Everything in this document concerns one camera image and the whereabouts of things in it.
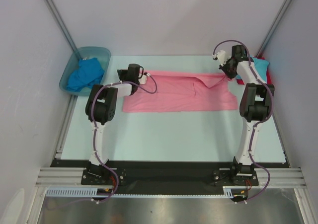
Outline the pink t shirt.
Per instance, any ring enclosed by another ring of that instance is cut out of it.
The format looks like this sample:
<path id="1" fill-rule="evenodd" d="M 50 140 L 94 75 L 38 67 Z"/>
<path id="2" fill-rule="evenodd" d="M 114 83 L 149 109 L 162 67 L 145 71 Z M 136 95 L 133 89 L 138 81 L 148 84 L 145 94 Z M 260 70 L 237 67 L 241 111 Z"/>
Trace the pink t shirt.
<path id="1" fill-rule="evenodd" d="M 123 102 L 123 112 L 179 112 L 237 110 L 237 97 L 228 89 L 229 79 L 222 73 L 183 73 L 150 71 L 142 89 Z"/>

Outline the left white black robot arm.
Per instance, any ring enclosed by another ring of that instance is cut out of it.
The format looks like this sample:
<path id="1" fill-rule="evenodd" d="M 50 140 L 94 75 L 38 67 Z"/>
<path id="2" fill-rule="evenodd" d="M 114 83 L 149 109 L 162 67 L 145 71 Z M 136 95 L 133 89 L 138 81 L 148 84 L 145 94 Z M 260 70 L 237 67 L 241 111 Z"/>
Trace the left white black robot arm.
<path id="1" fill-rule="evenodd" d="M 93 150 L 87 170 L 99 184 L 106 183 L 110 178 L 110 172 L 104 167 L 109 160 L 103 147 L 106 125 L 115 116 L 118 98 L 133 95 L 138 90 L 145 71 L 138 64 L 129 64 L 126 70 L 118 70 L 117 73 L 118 82 L 107 85 L 97 84 L 92 87 L 85 107 L 93 133 Z"/>

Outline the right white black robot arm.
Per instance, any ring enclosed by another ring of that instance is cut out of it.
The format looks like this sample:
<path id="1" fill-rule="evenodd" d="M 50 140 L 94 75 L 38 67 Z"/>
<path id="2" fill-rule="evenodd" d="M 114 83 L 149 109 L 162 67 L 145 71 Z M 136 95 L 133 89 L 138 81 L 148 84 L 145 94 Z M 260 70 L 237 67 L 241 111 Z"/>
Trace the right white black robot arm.
<path id="1" fill-rule="evenodd" d="M 214 55 L 214 59 L 220 62 L 219 69 L 228 78 L 240 76 L 245 85 L 239 105 L 243 121 L 240 145 L 229 172 L 230 181 L 241 185 L 247 178 L 255 175 L 254 152 L 257 137 L 262 124 L 272 116 L 275 88 L 261 78 L 249 51 L 243 45 L 232 46 L 231 55 L 220 50 Z"/>

